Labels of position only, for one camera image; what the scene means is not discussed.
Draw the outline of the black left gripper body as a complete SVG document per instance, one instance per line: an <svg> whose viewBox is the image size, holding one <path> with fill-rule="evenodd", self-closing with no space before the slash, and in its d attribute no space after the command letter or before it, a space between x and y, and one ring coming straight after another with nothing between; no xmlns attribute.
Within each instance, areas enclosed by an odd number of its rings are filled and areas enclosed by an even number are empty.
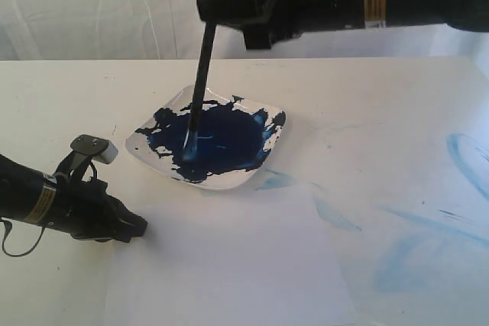
<svg viewBox="0 0 489 326"><path fill-rule="evenodd" d="M118 221L122 203L106 192L106 182L91 179L69 183L58 176L56 181L46 179L45 183L56 190L45 215L46 228L76 240L122 240Z"/></svg>

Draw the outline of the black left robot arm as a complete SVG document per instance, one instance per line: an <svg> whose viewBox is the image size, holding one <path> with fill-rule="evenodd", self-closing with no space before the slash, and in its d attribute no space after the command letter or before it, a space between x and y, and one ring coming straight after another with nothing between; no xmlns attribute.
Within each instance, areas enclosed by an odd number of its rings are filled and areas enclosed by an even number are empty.
<svg viewBox="0 0 489 326"><path fill-rule="evenodd" d="M76 240L128 243L147 221L107 193L108 184L63 173L49 176L1 157L1 216L70 234Z"/></svg>

